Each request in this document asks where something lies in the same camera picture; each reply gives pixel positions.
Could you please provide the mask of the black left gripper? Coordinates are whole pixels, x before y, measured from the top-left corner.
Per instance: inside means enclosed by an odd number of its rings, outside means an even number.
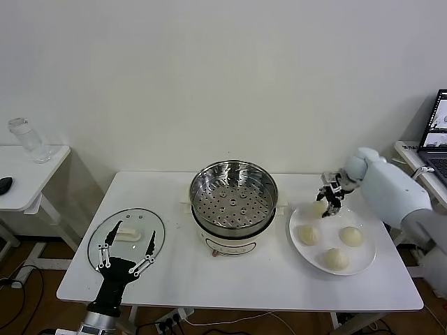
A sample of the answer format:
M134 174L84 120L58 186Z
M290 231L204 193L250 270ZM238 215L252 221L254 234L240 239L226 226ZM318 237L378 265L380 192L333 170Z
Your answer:
M152 232L151 239L145 252L145 256L139 262L123 258L110 257L109 248L112 246L120 225L119 220L109 233L104 243L98 245L98 268L103 277L103 282L95 300L88 304L87 310L106 316L120 316L119 309L126 286L138 279L149 266L154 263L156 231Z

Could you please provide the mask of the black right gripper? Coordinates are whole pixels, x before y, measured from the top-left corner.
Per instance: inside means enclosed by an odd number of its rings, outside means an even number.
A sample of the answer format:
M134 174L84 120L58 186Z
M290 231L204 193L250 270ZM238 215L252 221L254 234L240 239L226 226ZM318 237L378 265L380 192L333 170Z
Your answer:
M319 188L316 201L327 201L328 206L321 218L334 216L345 195L349 193L349 178L345 174L324 174L324 187Z

